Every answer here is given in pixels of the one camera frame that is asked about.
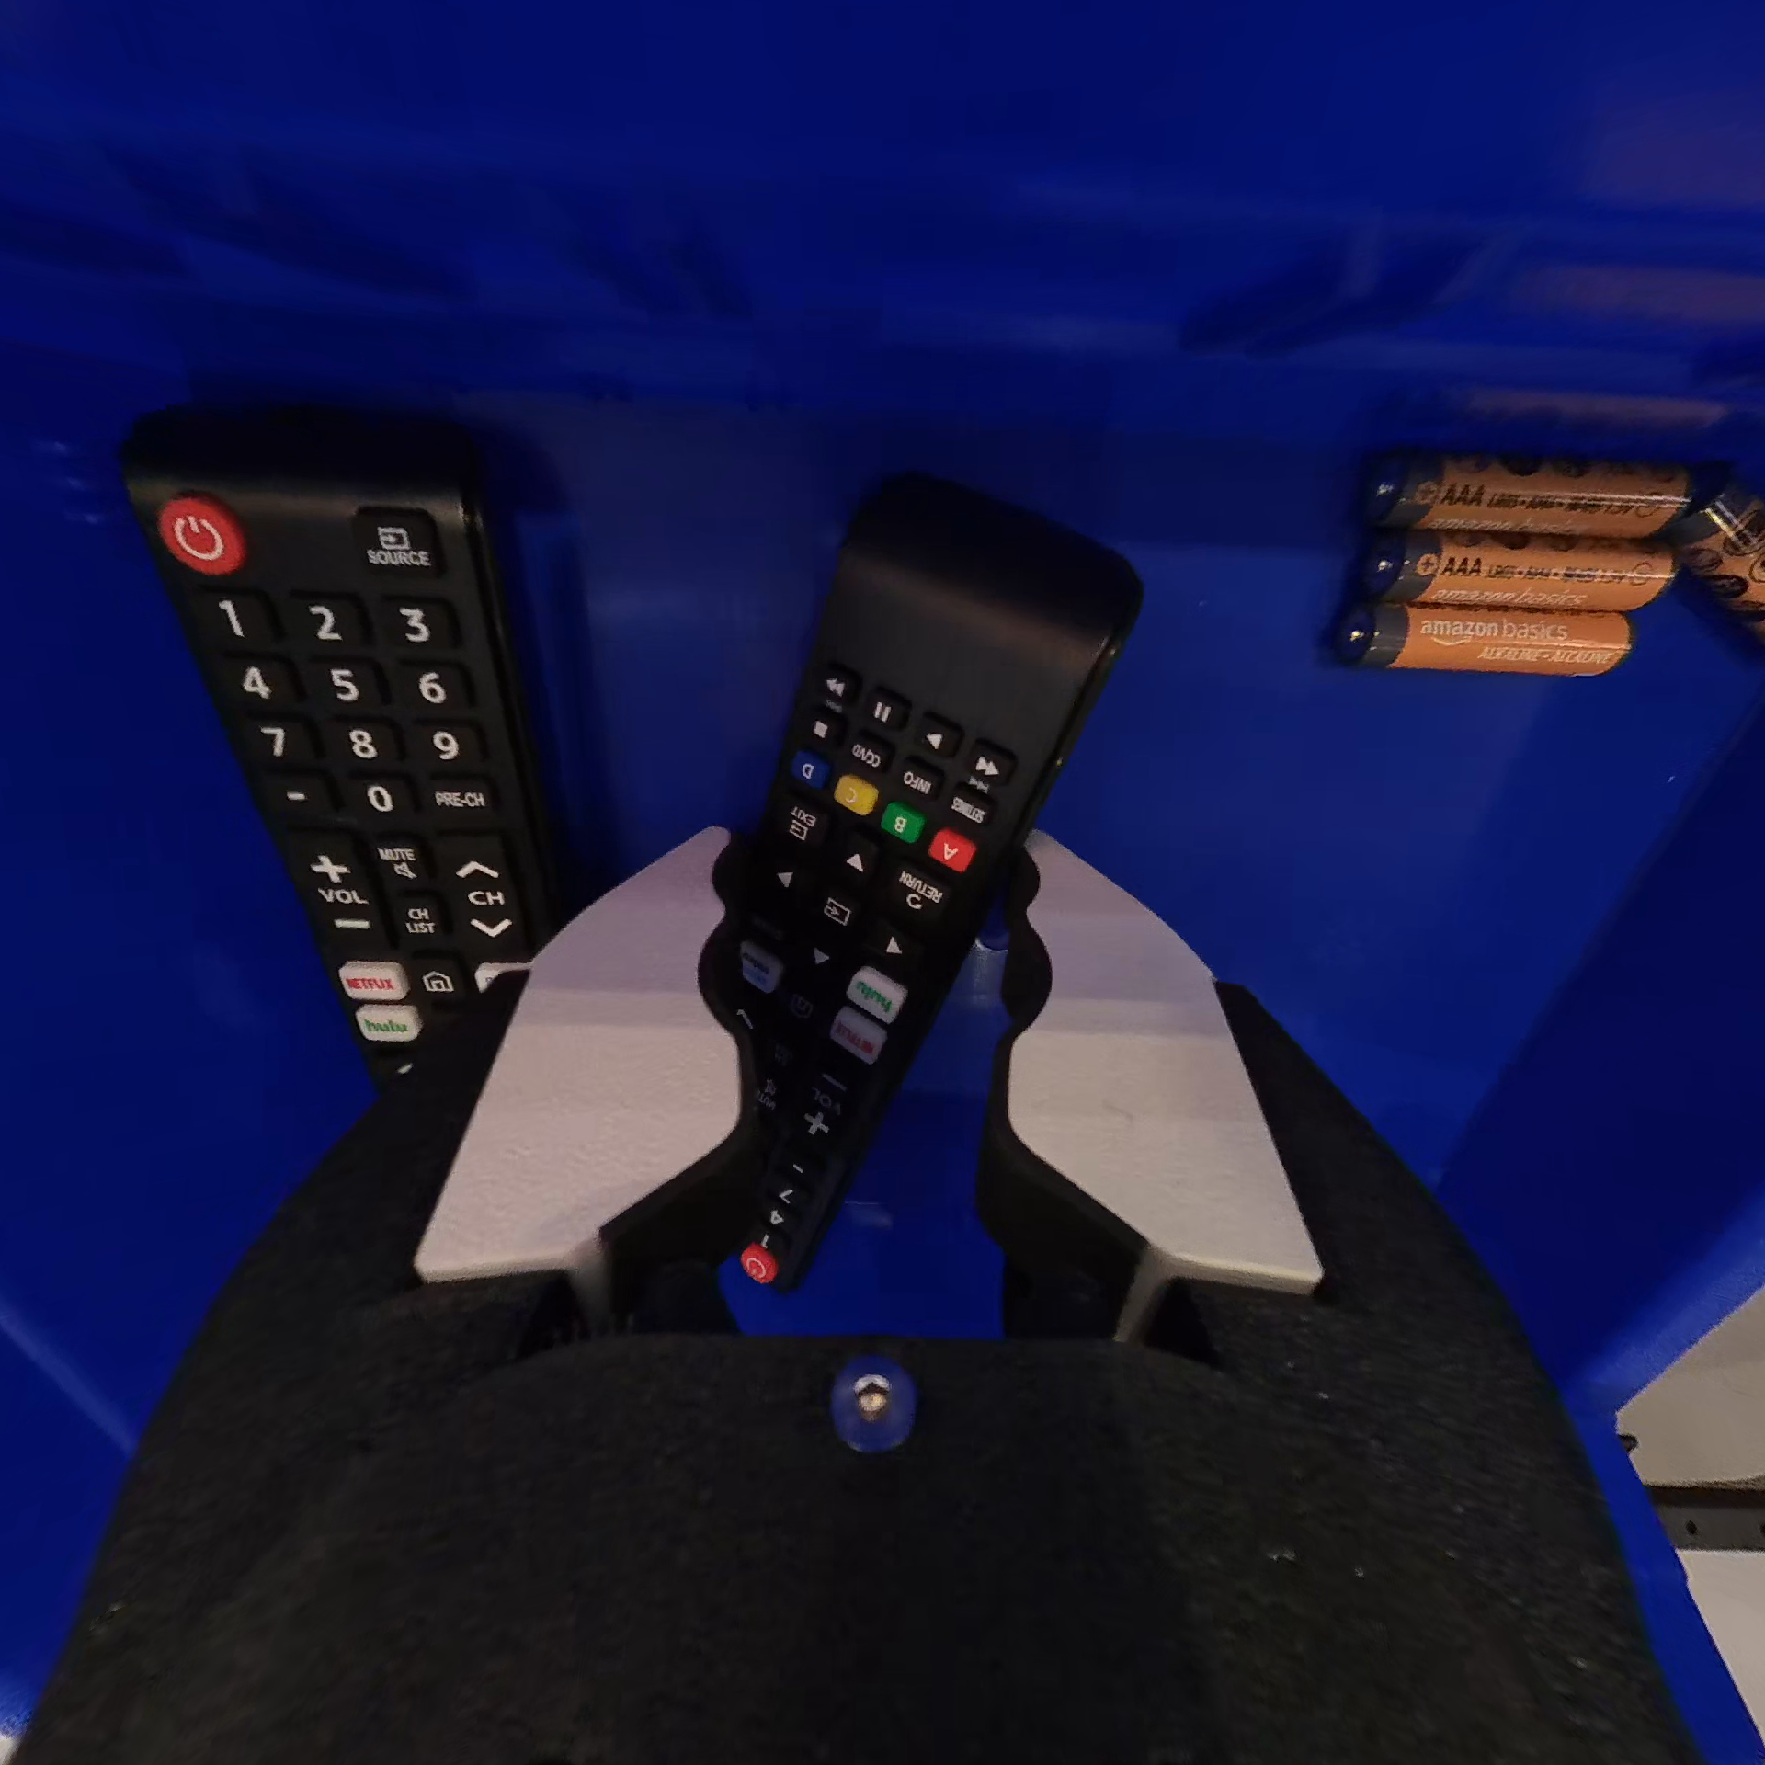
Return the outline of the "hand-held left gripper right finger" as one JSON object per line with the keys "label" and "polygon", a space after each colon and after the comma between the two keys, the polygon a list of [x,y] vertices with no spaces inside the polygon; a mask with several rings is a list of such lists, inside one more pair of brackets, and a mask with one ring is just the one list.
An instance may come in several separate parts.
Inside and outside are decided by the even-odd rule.
{"label": "hand-held left gripper right finger", "polygon": [[1146,1340],[1181,1287],[1314,1299],[1323,1270],[1207,965],[1046,832],[1007,888],[980,1216],[1015,1333]]}

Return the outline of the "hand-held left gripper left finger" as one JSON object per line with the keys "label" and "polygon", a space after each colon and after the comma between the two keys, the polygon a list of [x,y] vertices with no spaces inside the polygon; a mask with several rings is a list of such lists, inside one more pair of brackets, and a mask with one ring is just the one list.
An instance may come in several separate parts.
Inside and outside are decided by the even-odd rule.
{"label": "hand-held left gripper left finger", "polygon": [[414,1254],[422,1281],[552,1271],[606,1287],[612,1225],[738,1128],[736,1036],[700,991],[728,842],[700,829],[531,960]]}

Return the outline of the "black remote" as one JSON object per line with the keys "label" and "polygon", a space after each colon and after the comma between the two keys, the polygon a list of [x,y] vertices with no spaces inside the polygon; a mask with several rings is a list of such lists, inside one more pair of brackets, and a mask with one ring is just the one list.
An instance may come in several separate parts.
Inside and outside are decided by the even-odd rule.
{"label": "black remote", "polygon": [[1119,553],[963,484],[896,474],[851,512],[706,949],[756,1131],[744,1296],[801,1292],[905,1143],[913,1067],[1139,612]]}
{"label": "black remote", "polygon": [[397,412],[174,405],[120,464],[385,1083],[559,927],[472,442]]}

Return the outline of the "blue plastic bin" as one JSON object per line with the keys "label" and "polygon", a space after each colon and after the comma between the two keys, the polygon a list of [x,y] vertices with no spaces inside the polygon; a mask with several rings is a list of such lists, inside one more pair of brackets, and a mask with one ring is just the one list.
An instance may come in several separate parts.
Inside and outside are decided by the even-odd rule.
{"label": "blue plastic bin", "polygon": [[437,412],[577,902],[764,795],[847,509],[1146,583],[1046,823],[1245,983],[1586,1425],[1760,1284],[1760,643],[1328,655],[1362,461],[1760,481],[1760,4],[5,4],[5,1739],[369,1103],[118,446]]}

